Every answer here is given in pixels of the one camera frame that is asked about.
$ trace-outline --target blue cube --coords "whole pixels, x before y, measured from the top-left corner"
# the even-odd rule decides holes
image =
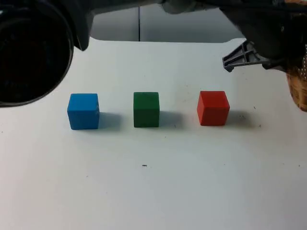
[[[71,129],[98,129],[99,103],[96,93],[73,93],[67,108]]]

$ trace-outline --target camera lens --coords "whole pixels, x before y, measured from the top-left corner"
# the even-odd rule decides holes
[[[40,13],[0,17],[0,105],[36,101],[64,78],[71,63],[69,28]]]

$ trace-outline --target green cube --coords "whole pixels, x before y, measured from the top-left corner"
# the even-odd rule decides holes
[[[159,127],[160,104],[157,92],[135,92],[134,127]]]

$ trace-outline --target white table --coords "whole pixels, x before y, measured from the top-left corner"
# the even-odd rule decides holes
[[[0,110],[0,229],[306,230],[307,114],[284,73],[223,69],[242,41],[76,50],[53,93]],[[199,125],[200,90],[226,92],[226,126]],[[160,128],[133,127],[139,91]],[[102,129],[70,129],[73,92],[98,93]]]

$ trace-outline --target red cube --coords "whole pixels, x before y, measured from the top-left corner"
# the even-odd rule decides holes
[[[197,113],[201,126],[223,126],[229,113],[224,91],[201,91]]]

